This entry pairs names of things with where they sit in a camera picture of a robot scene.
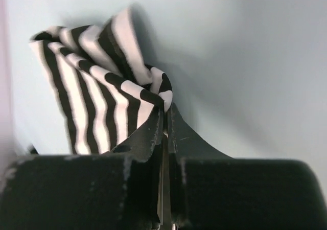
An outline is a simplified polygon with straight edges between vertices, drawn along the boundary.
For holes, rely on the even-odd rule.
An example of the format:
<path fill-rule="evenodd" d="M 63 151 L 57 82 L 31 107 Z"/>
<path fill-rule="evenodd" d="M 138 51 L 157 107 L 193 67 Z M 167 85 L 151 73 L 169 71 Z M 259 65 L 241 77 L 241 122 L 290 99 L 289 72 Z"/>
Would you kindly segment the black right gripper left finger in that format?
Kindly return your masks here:
<path fill-rule="evenodd" d="M 162 132 L 163 111 L 155 107 L 149 118 L 131 136 L 117 147 L 126 146 L 130 150 L 121 153 L 106 153 L 101 155 L 101 160 L 114 164 L 116 162 L 132 163 L 133 161 L 145 163 L 153 154 L 154 147 L 158 143 Z"/>

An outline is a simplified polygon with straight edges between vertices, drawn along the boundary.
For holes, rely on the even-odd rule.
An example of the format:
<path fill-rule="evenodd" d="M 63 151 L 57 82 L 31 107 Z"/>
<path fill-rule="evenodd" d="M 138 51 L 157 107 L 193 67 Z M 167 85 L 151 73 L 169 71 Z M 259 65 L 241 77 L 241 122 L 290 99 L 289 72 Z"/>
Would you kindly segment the black white striped tank top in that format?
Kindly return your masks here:
<path fill-rule="evenodd" d="M 129 8 L 101 27 L 49 27 L 29 44 L 65 119 L 71 154 L 109 152 L 155 107 L 172 105 L 171 82 L 145 64 Z"/>

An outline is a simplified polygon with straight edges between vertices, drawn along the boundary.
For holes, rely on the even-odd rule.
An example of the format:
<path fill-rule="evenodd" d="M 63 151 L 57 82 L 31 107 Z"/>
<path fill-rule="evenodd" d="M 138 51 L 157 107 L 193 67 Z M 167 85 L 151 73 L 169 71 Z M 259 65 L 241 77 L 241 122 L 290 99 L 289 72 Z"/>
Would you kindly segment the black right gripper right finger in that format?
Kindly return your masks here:
<path fill-rule="evenodd" d="M 231 157 L 217 150 L 206 142 L 183 119 L 176 104 L 167 112 L 168 154 L 170 159 L 230 159 Z"/>

